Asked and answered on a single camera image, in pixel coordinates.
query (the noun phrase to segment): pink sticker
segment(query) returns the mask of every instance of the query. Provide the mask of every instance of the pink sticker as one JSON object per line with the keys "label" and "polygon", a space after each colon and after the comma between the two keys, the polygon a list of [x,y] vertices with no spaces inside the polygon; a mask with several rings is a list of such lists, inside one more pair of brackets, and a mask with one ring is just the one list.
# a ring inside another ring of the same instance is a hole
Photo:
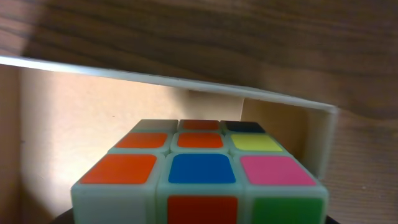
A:
{"label": "pink sticker", "polygon": [[317,183],[288,156],[242,156],[241,163],[253,185],[314,186]]}

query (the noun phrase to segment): orange sticker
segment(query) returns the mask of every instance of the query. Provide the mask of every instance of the orange sticker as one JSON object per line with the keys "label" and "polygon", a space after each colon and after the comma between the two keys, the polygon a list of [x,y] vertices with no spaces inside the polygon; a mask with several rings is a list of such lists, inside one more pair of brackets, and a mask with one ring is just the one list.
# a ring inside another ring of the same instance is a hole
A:
{"label": "orange sticker", "polygon": [[168,224],[236,224],[238,199],[232,196],[177,196],[167,199]]}
{"label": "orange sticker", "polygon": [[115,147],[153,149],[162,147],[166,139],[165,133],[129,133]]}
{"label": "orange sticker", "polygon": [[80,180],[81,184],[144,184],[156,162],[147,154],[108,154]]}
{"label": "orange sticker", "polygon": [[181,133],[177,145],[179,147],[221,148],[223,141],[217,133]]}
{"label": "orange sticker", "polygon": [[182,127],[187,130],[218,130],[218,121],[185,120]]}

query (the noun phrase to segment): cardboard box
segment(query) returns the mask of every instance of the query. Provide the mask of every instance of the cardboard box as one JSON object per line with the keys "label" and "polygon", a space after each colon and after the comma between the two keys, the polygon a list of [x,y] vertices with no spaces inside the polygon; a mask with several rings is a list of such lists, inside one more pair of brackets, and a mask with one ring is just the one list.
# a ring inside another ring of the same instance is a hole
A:
{"label": "cardboard box", "polygon": [[0,223],[16,223],[21,212],[45,223],[69,209],[74,181],[144,118],[257,121],[315,177],[325,175],[333,105],[27,58],[0,64]]}

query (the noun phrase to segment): wood grain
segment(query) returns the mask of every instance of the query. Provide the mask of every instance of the wood grain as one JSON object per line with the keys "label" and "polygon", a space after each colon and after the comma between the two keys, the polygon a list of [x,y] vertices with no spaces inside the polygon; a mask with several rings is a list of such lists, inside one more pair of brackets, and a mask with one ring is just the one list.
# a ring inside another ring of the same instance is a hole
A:
{"label": "wood grain", "polygon": [[398,223],[398,2],[0,0],[0,54],[258,87],[343,109],[342,223]]}

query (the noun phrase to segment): yellow sticker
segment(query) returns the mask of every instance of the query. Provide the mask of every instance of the yellow sticker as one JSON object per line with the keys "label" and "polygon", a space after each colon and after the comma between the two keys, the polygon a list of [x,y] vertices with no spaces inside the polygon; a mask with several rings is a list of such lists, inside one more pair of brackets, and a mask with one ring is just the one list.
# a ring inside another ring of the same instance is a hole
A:
{"label": "yellow sticker", "polygon": [[282,152],[282,148],[267,134],[232,134],[235,146],[244,151]]}

